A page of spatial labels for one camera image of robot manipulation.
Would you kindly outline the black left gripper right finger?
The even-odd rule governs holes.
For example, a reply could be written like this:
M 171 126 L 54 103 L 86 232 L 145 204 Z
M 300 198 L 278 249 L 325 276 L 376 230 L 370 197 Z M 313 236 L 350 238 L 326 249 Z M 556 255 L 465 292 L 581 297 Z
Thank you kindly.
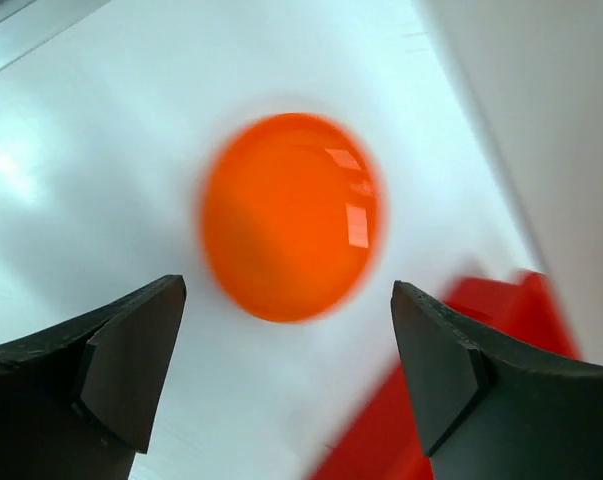
M 603 479 L 603 366 L 557 355 L 396 282 L 391 312 L 438 479 Z

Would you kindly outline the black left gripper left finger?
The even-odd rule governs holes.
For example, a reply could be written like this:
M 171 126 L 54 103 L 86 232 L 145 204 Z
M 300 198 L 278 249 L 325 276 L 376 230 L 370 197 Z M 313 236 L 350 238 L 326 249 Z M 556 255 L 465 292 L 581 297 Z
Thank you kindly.
M 0 479 L 126 479 L 147 452 L 185 307 L 163 276 L 0 344 Z

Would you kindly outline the orange plate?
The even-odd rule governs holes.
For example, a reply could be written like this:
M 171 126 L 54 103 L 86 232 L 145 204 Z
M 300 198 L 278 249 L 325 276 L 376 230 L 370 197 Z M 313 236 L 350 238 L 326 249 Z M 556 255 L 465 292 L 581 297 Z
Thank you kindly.
M 260 118 L 216 149 L 198 229 L 221 290 L 274 323 L 303 322 L 348 300 L 384 238 L 376 163 L 346 127 L 311 113 Z

